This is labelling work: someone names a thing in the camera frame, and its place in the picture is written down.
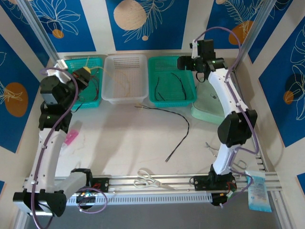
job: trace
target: scissor blade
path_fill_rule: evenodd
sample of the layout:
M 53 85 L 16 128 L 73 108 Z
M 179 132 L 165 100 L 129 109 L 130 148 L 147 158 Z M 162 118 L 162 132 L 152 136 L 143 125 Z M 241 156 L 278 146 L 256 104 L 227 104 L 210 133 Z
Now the scissor blade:
M 171 186 L 169 186 L 169 185 L 162 184 L 162 183 L 160 184 L 159 187 L 164 188 L 164 189 L 174 190 L 173 187 L 171 187 Z

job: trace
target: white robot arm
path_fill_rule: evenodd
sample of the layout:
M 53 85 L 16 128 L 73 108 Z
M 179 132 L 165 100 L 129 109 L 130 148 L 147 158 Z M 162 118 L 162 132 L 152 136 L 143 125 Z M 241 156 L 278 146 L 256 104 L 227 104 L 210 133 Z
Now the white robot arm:
M 65 210 L 67 200 L 77 190 L 84 186 L 91 187 L 92 174 L 89 169 L 74 169 L 67 179 L 59 185 L 54 184 L 59 153 L 72 118 L 70 106 L 75 101 L 75 96 L 88 86 L 91 74 L 90 70 L 84 67 L 70 76 L 74 77 L 74 80 L 57 70 L 48 70 L 48 77 L 41 81 L 44 102 L 41 104 L 39 118 L 38 149 L 23 192 L 16 192 L 13 197 L 13 202 L 29 215 L 33 214 L 34 201 L 35 215 L 59 217 Z
M 194 177 L 197 181 L 195 190 L 227 189 L 227 182 L 234 181 L 231 166 L 236 153 L 252 136 L 250 126 L 253 128 L 257 120 L 256 111 L 248 109 L 235 89 L 224 59 L 216 58 L 213 45 L 213 40 L 194 40 L 190 44 L 192 55 L 181 56 L 177 62 L 180 70 L 204 73 L 204 80 L 208 80 L 215 89 L 225 115 L 217 130 L 221 142 L 217 159 L 211 165 L 208 176 Z

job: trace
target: white plastic basket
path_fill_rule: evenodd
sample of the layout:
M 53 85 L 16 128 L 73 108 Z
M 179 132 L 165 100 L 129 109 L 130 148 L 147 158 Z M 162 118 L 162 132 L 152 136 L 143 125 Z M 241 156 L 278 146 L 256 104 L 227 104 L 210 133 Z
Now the white plastic basket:
M 148 96 L 147 58 L 141 54 L 105 59 L 102 98 L 112 104 L 141 103 Z

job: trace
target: pink object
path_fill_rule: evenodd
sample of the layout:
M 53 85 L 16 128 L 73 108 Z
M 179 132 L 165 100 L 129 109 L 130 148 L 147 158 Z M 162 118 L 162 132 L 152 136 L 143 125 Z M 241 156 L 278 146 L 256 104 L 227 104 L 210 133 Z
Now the pink object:
M 66 136 L 65 141 L 62 144 L 61 151 L 65 150 L 72 142 L 73 140 L 77 137 L 78 135 L 77 130 L 70 130 L 69 133 Z

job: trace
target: blue packet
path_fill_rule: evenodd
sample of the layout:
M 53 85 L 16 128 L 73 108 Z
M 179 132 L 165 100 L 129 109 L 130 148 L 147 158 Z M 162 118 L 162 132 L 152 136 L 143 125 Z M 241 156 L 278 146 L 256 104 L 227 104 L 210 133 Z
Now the blue packet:
M 253 183 L 248 188 L 249 209 L 255 211 L 272 212 L 265 185 L 265 174 L 258 171 L 246 171 L 246 174 L 253 177 Z

